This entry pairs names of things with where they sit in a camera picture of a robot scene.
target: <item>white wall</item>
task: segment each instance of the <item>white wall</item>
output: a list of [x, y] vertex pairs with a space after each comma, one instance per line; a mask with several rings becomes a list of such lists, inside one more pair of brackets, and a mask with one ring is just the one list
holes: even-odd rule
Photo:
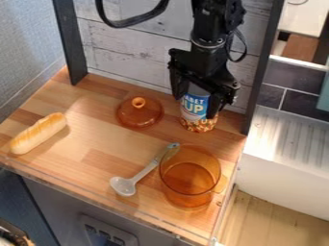
[[[192, 14], [190, 0], [171, 0], [165, 13], [129, 29], [112, 29], [102, 23], [94, 0], [74, 0], [89, 72], [115, 77], [170, 93], [167, 62], [170, 48], [190, 48]], [[110, 19], [151, 10], [158, 0], [106, 0]], [[266, 32], [272, 0], [242, 0], [247, 15], [240, 27], [248, 43], [248, 55], [229, 68], [242, 83], [240, 98], [229, 110], [245, 112]], [[233, 50], [242, 51], [238, 41]]]

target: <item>bread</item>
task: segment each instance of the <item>bread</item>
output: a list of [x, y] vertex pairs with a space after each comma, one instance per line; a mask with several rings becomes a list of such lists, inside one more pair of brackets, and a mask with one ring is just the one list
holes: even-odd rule
[[61, 112], [51, 113], [17, 135], [11, 141], [11, 151], [16, 155], [28, 153], [65, 126], [66, 118]]

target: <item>orange plastic container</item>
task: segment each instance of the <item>orange plastic container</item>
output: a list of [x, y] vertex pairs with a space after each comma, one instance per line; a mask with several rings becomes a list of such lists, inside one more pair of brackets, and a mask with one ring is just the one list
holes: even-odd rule
[[221, 177], [220, 163], [210, 152], [183, 144], [179, 152], [159, 167], [166, 198], [174, 205], [196, 208], [213, 199]]
[[149, 97], [133, 97], [116, 110], [118, 121], [128, 128], [144, 129], [158, 123], [164, 116], [160, 102]]

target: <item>shelf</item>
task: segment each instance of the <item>shelf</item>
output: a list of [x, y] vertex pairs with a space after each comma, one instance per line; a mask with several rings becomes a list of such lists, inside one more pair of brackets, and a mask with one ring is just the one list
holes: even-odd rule
[[[139, 132], [121, 127], [114, 117], [117, 105], [136, 95], [157, 98], [165, 112], [159, 124]], [[65, 114], [67, 128], [28, 154], [9, 153], [13, 136], [54, 111]], [[243, 115], [224, 111], [216, 128], [205, 134], [186, 131], [178, 117], [179, 104], [171, 95], [93, 74], [71, 86], [63, 69], [0, 125], [0, 162], [19, 175], [97, 207], [206, 245], [218, 228], [226, 189], [204, 208], [180, 209], [163, 195], [157, 170], [138, 183], [133, 197], [119, 197], [109, 187], [111, 177], [134, 176], [169, 142], [209, 149], [219, 158], [223, 175], [232, 181], [245, 142], [245, 136], [239, 134]]]
[[257, 106], [243, 152], [329, 178], [329, 123]]

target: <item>can label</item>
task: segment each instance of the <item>can label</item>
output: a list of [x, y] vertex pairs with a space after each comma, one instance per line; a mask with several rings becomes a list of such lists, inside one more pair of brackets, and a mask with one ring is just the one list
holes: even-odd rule
[[181, 114], [188, 121], [206, 119], [209, 95], [185, 94], [181, 101]]
[[207, 119], [209, 95], [186, 94], [181, 101], [180, 122], [184, 128], [195, 133], [206, 133], [215, 127], [218, 113], [213, 119]]

